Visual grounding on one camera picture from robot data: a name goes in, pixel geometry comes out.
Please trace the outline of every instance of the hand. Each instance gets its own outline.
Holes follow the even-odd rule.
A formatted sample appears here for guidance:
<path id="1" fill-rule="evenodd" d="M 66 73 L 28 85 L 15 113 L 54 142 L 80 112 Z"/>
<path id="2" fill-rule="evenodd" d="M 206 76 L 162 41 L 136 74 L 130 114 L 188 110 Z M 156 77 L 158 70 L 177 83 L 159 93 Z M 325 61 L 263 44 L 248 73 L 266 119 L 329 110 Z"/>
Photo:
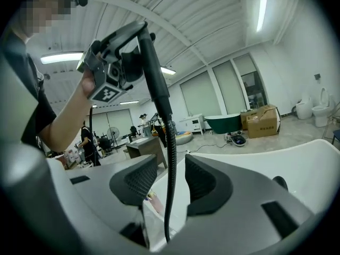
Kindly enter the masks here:
<path id="1" fill-rule="evenodd" d="M 86 69 L 83 72 L 83 77 L 81 78 L 81 85 L 83 87 L 83 91 L 86 97 L 93 91 L 95 88 L 95 79 L 94 75 L 89 69 Z"/>

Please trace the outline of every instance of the black t-shirt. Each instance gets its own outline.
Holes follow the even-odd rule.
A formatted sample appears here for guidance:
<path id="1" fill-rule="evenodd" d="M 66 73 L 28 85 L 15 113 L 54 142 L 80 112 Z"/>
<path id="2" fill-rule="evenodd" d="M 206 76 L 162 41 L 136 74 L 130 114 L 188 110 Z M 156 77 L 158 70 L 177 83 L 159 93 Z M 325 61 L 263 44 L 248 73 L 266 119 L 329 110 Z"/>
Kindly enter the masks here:
<path id="1" fill-rule="evenodd" d="M 85 137 L 87 137 L 89 139 L 89 142 L 83 146 L 84 151 L 85 151 L 85 157 L 88 157 L 88 156 L 92 155 L 93 152 L 94 152 L 93 147 L 92 147 L 92 143 L 91 143 L 92 137 L 91 137 L 89 129 L 86 126 L 83 126 L 81 128 L 81 141 L 82 142 L 84 142 Z"/>
<path id="2" fill-rule="evenodd" d="M 2 38 L 2 49 L 9 65 L 29 92 L 38 100 L 38 106 L 21 138 L 23 143 L 38 147 L 36 136 L 56 117 L 44 92 L 44 76 L 37 71 L 32 58 L 27 54 L 24 42 L 13 32 L 8 32 Z"/>

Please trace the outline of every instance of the green bathtub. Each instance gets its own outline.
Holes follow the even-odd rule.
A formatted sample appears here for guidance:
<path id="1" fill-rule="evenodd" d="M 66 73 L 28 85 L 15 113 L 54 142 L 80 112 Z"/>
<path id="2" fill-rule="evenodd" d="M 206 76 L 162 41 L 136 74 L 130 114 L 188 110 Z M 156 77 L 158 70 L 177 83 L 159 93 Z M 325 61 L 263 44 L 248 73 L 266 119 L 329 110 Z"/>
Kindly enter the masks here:
<path id="1" fill-rule="evenodd" d="M 216 115 L 205 117 L 212 130 L 218 134 L 238 131 L 242 128 L 239 113 L 229 115 Z"/>

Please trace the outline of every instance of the white toilet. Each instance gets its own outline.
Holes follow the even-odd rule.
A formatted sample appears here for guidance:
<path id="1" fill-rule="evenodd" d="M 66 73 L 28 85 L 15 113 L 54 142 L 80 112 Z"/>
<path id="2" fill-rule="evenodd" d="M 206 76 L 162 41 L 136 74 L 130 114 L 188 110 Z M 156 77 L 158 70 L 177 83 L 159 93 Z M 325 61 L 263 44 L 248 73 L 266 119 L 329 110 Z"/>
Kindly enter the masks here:
<path id="1" fill-rule="evenodd" d="M 313 102 L 312 99 L 308 95 L 303 95 L 302 100 L 300 103 L 297 103 L 296 105 L 296 113 L 297 117 L 300 120 L 305 120 L 313 115 Z"/>
<path id="2" fill-rule="evenodd" d="M 320 105 L 312 108 L 315 116 L 315 126 L 326 126 L 327 116 L 332 112 L 335 107 L 333 96 L 329 95 L 328 91 L 323 87 L 320 94 Z"/>

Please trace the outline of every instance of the fluorescent light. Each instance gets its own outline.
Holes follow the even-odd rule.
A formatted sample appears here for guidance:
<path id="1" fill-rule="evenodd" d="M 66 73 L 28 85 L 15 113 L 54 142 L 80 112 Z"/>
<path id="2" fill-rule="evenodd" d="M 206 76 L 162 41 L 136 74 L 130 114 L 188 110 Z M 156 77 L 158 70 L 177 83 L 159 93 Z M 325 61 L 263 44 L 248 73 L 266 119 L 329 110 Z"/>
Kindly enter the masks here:
<path id="1" fill-rule="evenodd" d="M 40 60 L 42 64 L 49 64 L 49 63 L 55 63 L 55 62 L 79 61 L 82 55 L 83 55 L 82 52 L 63 53 L 63 54 L 58 54 L 58 55 L 42 57 Z"/>
<path id="2" fill-rule="evenodd" d="M 129 101 L 129 102 L 121 102 L 120 105 L 127 105 L 127 104 L 134 104 L 134 103 L 138 103 L 139 101 Z"/>
<path id="3" fill-rule="evenodd" d="M 175 74 L 176 72 L 165 67 L 161 67 L 160 70 L 165 74 Z"/>
<path id="4" fill-rule="evenodd" d="M 259 13 L 259 21 L 257 23 L 256 32 L 259 32 L 262 29 L 262 25 L 265 20 L 266 7 L 267 7 L 267 0 L 260 0 L 260 13 Z"/>

